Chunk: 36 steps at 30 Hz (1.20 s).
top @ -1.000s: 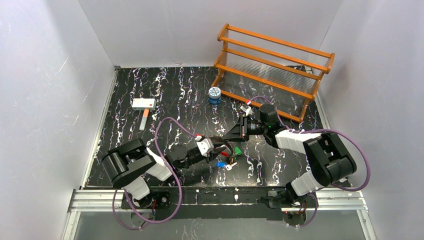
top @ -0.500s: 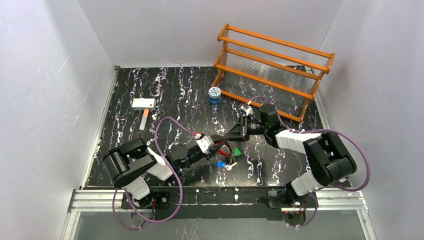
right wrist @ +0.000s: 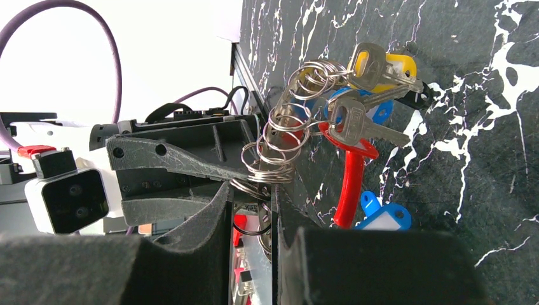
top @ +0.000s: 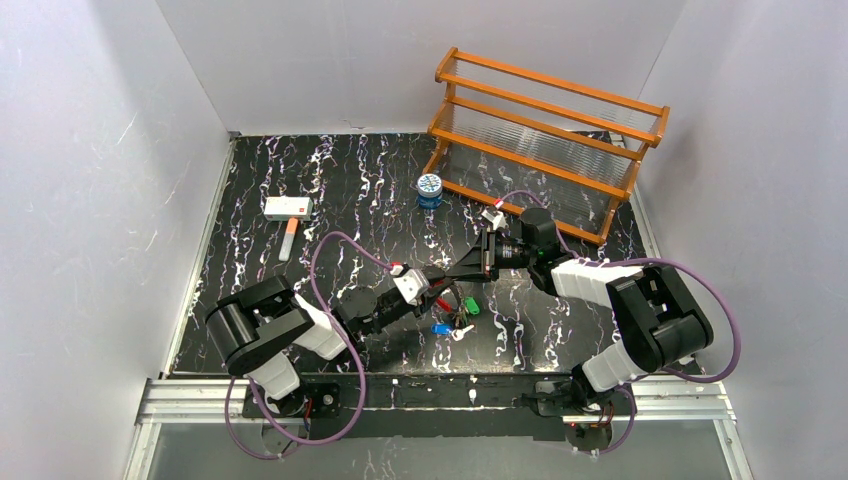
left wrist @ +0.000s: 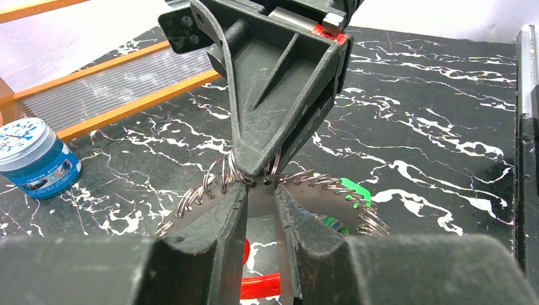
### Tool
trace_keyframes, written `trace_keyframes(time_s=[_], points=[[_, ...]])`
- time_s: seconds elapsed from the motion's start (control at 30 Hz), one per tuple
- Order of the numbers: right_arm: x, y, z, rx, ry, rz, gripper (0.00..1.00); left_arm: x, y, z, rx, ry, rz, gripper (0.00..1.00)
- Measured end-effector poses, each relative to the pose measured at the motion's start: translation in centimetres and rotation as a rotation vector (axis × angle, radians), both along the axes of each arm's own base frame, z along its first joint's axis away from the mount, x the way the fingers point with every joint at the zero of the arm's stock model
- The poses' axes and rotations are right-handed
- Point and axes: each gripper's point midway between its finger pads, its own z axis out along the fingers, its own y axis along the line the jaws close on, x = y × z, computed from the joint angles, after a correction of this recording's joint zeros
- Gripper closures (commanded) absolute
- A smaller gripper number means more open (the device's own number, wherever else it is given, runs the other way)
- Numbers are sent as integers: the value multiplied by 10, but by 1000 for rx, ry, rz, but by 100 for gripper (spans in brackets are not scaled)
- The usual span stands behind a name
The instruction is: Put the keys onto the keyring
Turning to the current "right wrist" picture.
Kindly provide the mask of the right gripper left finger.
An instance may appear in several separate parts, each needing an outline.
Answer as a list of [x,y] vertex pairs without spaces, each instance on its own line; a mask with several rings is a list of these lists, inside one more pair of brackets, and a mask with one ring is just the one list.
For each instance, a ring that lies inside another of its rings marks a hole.
[[135,235],[1,241],[2,304],[230,304],[233,190],[155,240]]

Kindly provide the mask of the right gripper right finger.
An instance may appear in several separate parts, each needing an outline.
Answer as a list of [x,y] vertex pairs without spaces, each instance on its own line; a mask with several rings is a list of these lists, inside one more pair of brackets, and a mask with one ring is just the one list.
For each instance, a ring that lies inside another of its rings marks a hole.
[[453,235],[316,225],[271,190],[273,304],[483,304],[484,285]]

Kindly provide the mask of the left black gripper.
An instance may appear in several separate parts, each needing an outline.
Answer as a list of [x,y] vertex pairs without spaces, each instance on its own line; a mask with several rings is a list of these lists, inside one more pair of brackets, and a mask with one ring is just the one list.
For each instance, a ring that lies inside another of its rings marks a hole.
[[255,140],[261,117],[223,114],[160,123],[95,125],[90,151],[105,149],[115,174],[122,212],[129,226],[184,219],[217,197],[229,198],[231,179],[247,180],[246,162],[254,152],[243,147]]

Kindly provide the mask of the blue key tag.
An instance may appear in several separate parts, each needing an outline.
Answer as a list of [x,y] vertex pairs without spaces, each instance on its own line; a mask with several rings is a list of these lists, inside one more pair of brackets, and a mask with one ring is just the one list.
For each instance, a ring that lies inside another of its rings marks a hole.
[[365,219],[358,222],[355,229],[405,231],[411,227],[411,214],[405,207],[396,203],[382,205],[372,191],[364,191],[360,195],[360,205]]

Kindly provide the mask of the metal key organizer red handle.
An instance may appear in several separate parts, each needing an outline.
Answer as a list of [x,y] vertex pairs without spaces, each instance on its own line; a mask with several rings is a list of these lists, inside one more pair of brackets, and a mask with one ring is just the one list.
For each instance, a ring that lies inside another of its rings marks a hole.
[[253,161],[241,157],[248,170],[245,180],[233,179],[239,190],[259,200],[259,211],[270,214],[261,184],[289,184],[294,163],[314,136],[325,137],[346,152],[342,190],[334,221],[348,228],[355,216],[364,161],[378,152],[371,139],[405,146],[407,136],[376,122],[372,109],[397,100],[410,108],[428,107],[428,89],[418,77],[416,62],[409,55],[388,53],[378,44],[356,45],[348,65],[327,58],[304,62],[290,76],[257,137],[242,153],[253,152]]

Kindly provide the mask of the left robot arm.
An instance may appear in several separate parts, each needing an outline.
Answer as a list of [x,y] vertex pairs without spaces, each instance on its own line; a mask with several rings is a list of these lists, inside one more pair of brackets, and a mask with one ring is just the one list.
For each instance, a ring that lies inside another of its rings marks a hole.
[[213,111],[91,127],[58,123],[49,113],[1,117],[25,147],[13,161],[42,233],[70,234],[104,217],[131,227],[186,219],[221,182],[245,180],[245,162],[257,159],[244,149],[260,128],[255,116]]

